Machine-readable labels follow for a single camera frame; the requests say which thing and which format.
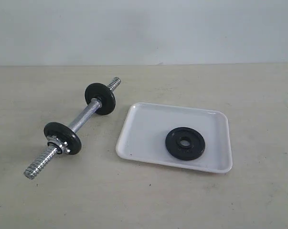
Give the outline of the chrome threaded dumbbell bar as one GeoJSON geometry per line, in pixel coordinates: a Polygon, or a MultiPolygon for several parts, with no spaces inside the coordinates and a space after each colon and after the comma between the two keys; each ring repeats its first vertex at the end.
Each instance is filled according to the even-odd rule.
{"type": "MultiPolygon", "coordinates": [[[[114,90],[120,85],[121,79],[115,77],[111,82],[106,85],[113,93],[114,90]]],[[[74,133],[77,133],[79,129],[91,118],[92,115],[96,114],[98,108],[101,108],[101,101],[93,98],[84,110],[69,124],[66,125],[74,133]]],[[[53,159],[56,155],[57,150],[53,146],[47,146],[43,152],[25,169],[24,175],[33,180],[37,175],[45,168],[45,166],[53,159]]]]}

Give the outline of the black weight plate end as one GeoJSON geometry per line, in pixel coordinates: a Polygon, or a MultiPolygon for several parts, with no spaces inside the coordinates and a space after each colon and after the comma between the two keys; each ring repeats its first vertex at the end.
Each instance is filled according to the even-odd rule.
{"type": "Polygon", "coordinates": [[[108,115],[116,107],[116,99],[113,92],[102,83],[92,83],[85,90],[85,101],[87,104],[91,102],[93,98],[101,101],[101,108],[98,108],[96,114],[108,115]]]}

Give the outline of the black weight plate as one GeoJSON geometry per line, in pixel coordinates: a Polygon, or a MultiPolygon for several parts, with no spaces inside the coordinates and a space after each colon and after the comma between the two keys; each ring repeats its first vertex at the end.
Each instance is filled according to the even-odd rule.
{"type": "Polygon", "coordinates": [[[172,129],[165,138],[167,151],[183,161],[198,159],[205,151],[205,140],[196,130],[188,127],[172,129]]]}
{"type": "Polygon", "coordinates": [[[67,148],[70,150],[69,155],[78,154],[82,148],[82,143],[79,137],[69,127],[58,122],[50,122],[44,127],[44,135],[56,136],[62,142],[67,142],[67,148]]]}

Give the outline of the white rectangular plastic tray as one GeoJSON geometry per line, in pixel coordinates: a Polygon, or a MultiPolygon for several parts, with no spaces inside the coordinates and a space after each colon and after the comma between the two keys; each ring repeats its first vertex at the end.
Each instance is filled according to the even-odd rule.
{"type": "Polygon", "coordinates": [[[120,158],[224,174],[233,165],[227,117],[214,110],[163,104],[133,104],[116,145],[120,158]],[[168,133],[178,127],[197,131],[205,141],[203,154],[194,160],[180,160],[165,146],[168,133]]]}

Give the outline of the chrome spin-lock collar nut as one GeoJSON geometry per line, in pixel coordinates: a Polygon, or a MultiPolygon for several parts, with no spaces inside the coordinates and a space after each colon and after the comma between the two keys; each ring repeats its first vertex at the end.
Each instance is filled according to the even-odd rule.
{"type": "Polygon", "coordinates": [[[68,143],[64,140],[61,140],[55,135],[49,135],[46,137],[47,145],[53,146],[57,150],[56,154],[70,154],[71,150],[68,148],[68,143]]]}

